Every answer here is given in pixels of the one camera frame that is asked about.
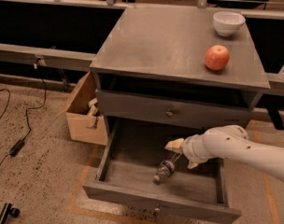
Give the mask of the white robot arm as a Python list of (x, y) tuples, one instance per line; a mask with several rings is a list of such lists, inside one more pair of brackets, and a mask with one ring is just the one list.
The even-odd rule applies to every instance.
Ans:
[(215, 127), (203, 134), (169, 141), (165, 149), (183, 154), (189, 160), (189, 169), (221, 158), (245, 163), (284, 182), (284, 148), (252, 142), (238, 125)]

